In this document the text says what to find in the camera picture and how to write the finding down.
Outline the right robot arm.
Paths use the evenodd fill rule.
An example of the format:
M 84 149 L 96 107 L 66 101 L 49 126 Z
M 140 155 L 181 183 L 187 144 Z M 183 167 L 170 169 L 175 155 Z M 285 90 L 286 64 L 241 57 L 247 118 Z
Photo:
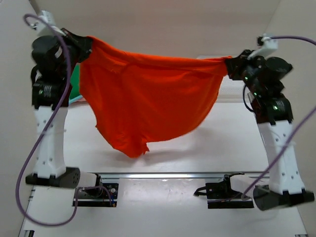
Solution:
M 308 191 L 300 177 L 294 143 L 293 113 L 289 100 L 284 96 L 281 80 L 293 66 L 279 57 L 254 56 L 245 50 L 235 58 L 225 60 L 228 77 L 244 82 L 249 89 L 251 110 L 261 135 L 268 167 L 268 182 L 260 175 L 251 179 L 235 175 L 221 186 L 228 198 L 240 192 L 251 198 L 261 211 L 298 206 L 314 202 L 315 195 Z

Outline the orange t-shirt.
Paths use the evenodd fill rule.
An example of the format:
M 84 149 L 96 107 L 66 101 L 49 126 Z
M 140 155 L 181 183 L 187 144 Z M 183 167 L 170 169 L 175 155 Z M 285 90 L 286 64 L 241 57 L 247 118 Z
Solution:
M 92 52 L 80 65 L 79 91 L 103 138 L 137 158 L 149 151 L 148 143 L 196 129 L 216 102 L 226 75 L 223 57 L 132 53 L 92 38 Z

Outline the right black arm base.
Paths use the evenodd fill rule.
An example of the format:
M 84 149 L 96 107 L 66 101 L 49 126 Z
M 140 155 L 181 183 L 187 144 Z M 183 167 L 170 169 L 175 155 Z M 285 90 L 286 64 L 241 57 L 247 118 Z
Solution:
M 244 173 L 225 174 L 220 181 L 208 182 L 204 187 L 197 188 L 193 195 L 206 196 L 208 209 L 253 209 L 253 201 L 242 200 L 242 194 L 231 187 L 230 178 L 237 175 Z

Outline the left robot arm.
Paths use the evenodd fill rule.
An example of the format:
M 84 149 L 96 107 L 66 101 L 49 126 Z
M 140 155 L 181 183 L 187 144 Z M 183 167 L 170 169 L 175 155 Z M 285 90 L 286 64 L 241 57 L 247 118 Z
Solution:
M 68 31 L 65 36 L 40 36 L 32 43 L 35 66 L 31 72 L 32 106 L 37 120 L 39 141 L 32 154 L 35 167 L 27 175 L 28 185 L 74 189 L 86 187 L 97 197 L 103 184 L 93 173 L 67 167 L 64 161 L 65 120 L 71 93 L 70 77 L 78 62 L 91 53 L 92 41 Z

